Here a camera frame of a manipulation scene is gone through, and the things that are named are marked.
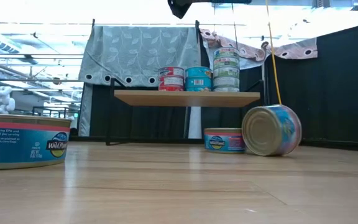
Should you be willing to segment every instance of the floor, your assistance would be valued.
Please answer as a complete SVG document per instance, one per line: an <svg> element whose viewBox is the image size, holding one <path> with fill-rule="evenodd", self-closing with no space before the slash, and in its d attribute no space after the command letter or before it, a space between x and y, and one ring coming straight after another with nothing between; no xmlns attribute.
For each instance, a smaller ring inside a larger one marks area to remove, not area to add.
<svg viewBox="0 0 358 224"><path fill-rule="evenodd" d="M358 224L358 152L71 142L65 164L0 170L0 223Z"/></svg>

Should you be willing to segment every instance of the shelf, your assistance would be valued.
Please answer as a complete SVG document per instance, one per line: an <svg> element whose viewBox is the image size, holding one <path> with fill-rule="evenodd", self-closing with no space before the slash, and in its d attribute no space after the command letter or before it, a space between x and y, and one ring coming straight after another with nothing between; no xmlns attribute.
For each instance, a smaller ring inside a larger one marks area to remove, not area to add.
<svg viewBox="0 0 358 224"><path fill-rule="evenodd" d="M204 106L240 108L260 99L259 93L116 90L117 98L131 106Z"/></svg>

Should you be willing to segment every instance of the yellow string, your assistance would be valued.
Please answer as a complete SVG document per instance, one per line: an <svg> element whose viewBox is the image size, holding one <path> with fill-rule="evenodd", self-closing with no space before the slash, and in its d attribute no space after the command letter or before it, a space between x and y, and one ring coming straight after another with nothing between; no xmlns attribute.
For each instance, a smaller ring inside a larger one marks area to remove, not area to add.
<svg viewBox="0 0 358 224"><path fill-rule="evenodd" d="M277 69L276 69L276 60L274 58L274 48L273 48L273 37L272 37L272 28L270 26L270 16L269 16L269 0L266 0L266 10L267 10L267 17L268 17L268 31L270 32L270 46L272 47L272 60L273 60L273 70L274 70L274 80L276 83L276 90L278 96L278 103L281 104L281 96L280 96L280 89L278 87L277 81Z"/></svg>

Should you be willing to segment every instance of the tuna can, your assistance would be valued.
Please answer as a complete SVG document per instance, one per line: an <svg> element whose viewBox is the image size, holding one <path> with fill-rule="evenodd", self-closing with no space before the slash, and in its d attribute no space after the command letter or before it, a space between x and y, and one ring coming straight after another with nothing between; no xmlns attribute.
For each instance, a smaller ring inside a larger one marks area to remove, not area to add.
<svg viewBox="0 0 358 224"><path fill-rule="evenodd" d="M185 77L185 70L180 67L163 67L158 70L158 75L160 77L164 76L180 76Z"/></svg>
<svg viewBox="0 0 358 224"><path fill-rule="evenodd" d="M68 119L0 114L0 169L64 162L70 123Z"/></svg>
<svg viewBox="0 0 358 224"><path fill-rule="evenodd" d="M214 51L214 58L234 57L239 58L239 51L233 47L221 47Z"/></svg>
<svg viewBox="0 0 358 224"><path fill-rule="evenodd" d="M240 78L240 69L235 67L221 67L214 69L213 78L220 77Z"/></svg>
<svg viewBox="0 0 358 224"><path fill-rule="evenodd" d="M300 143L301 123L287 106L252 108L242 120L242 137L247 147L259 156L281 156Z"/></svg>
<svg viewBox="0 0 358 224"><path fill-rule="evenodd" d="M212 78L212 71L207 67L191 67L186 69L186 78L208 77Z"/></svg>
<svg viewBox="0 0 358 224"><path fill-rule="evenodd" d="M212 81L210 77L186 78L186 91L211 91Z"/></svg>
<svg viewBox="0 0 358 224"><path fill-rule="evenodd" d="M223 88L214 88L214 91L220 91L220 92L240 92L240 89L239 89L239 88L223 87Z"/></svg>
<svg viewBox="0 0 358 224"><path fill-rule="evenodd" d="M234 57L218 58L214 60L214 70L222 67L239 68L240 60Z"/></svg>
<svg viewBox="0 0 358 224"><path fill-rule="evenodd" d="M183 91L183 78L178 75L162 76L159 78L160 91Z"/></svg>
<svg viewBox="0 0 358 224"><path fill-rule="evenodd" d="M209 152L245 153L246 151L241 128L206 128L204 143L205 149Z"/></svg>
<svg viewBox="0 0 358 224"><path fill-rule="evenodd" d="M240 79L231 77L214 78L214 88L239 88Z"/></svg>

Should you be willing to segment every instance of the white figurine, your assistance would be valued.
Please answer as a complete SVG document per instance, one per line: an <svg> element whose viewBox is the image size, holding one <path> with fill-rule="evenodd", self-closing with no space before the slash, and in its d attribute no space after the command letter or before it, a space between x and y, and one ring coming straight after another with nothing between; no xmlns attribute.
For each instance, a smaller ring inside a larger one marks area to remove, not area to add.
<svg viewBox="0 0 358 224"><path fill-rule="evenodd" d="M15 100L11 98L12 88L0 86L0 114L8 114L8 111L15 110Z"/></svg>

